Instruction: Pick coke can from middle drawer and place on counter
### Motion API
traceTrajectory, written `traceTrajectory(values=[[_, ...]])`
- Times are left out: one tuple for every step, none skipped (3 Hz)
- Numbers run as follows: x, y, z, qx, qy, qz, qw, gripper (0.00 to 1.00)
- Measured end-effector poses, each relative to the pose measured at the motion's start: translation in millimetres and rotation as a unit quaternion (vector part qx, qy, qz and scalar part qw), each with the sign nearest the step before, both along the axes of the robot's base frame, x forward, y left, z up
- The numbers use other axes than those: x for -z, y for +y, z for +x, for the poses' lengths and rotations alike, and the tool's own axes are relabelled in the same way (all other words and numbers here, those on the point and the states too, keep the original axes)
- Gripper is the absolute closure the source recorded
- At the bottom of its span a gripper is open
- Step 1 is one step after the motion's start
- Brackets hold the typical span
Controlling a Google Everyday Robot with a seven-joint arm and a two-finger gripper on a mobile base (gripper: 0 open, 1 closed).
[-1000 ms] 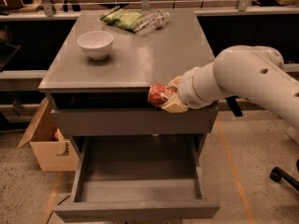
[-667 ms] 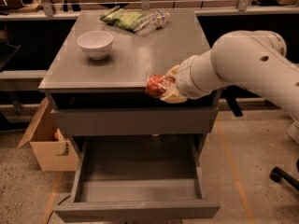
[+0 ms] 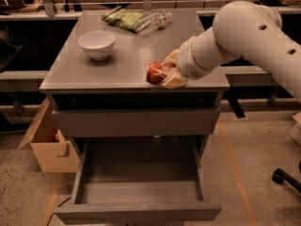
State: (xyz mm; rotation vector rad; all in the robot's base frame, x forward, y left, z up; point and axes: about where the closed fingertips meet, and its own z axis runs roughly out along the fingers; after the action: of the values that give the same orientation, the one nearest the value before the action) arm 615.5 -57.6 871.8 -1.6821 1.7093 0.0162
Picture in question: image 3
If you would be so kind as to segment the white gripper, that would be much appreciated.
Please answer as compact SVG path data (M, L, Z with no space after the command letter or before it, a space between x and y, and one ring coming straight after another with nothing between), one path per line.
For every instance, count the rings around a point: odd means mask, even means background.
M166 89L176 89L184 87L188 79L198 80L209 74L211 70L201 68L193 57L193 41L191 37L184 42L180 49L172 51L164 60L165 64L175 64L177 69L172 69L162 81L161 86Z

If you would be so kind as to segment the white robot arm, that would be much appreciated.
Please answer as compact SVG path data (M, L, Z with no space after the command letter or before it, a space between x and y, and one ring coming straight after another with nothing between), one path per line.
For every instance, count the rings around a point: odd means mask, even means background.
M213 25L174 52L176 67L163 80L167 89L183 87L215 67L242 58L262 68L296 100L301 100L301 45L282 30L279 13L247 1L222 7Z

